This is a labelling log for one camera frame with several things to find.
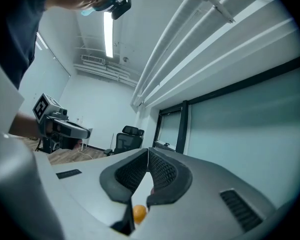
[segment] blue face mask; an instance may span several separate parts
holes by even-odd
[[[110,6],[113,6],[115,4],[117,0],[108,0],[107,3],[105,3],[104,5],[100,6],[100,7],[93,7],[89,10],[83,10],[81,12],[81,14],[83,16],[88,16],[90,13],[94,12],[94,11],[97,11],[97,12],[100,12],[100,11],[104,11],[106,9],[108,9]]]

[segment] chair armrest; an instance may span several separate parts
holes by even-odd
[[[103,153],[108,157],[110,156],[110,153],[112,152],[111,148],[106,149],[105,151],[103,151]]]

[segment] air vent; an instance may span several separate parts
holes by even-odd
[[[220,196],[245,232],[252,230],[262,222],[262,219],[235,190],[221,192]]]
[[[87,55],[81,55],[81,59],[84,62],[95,63],[95,64],[99,64],[99,65],[104,65],[106,63],[103,58],[98,58],[98,57],[93,57],[93,56],[87,56]]]

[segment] dark blue shirt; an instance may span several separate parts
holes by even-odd
[[[35,45],[46,0],[1,0],[0,65],[18,89],[35,59]]]

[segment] linear light fixture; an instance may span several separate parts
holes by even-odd
[[[39,32],[36,33],[36,36],[40,39],[41,43],[43,44],[44,48],[48,49],[48,46],[46,45],[45,41],[42,39]]]
[[[114,20],[111,18],[111,13],[104,12],[103,31],[104,31],[105,55],[110,58],[114,57],[113,29],[114,29]]]
[[[38,48],[39,48],[39,50],[40,50],[40,51],[42,51],[42,48],[41,48],[41,46],[38,44],[38,42],[37,42],[37,41],[35,41],[35,45],[36,45],[36,47],[38,47]]]

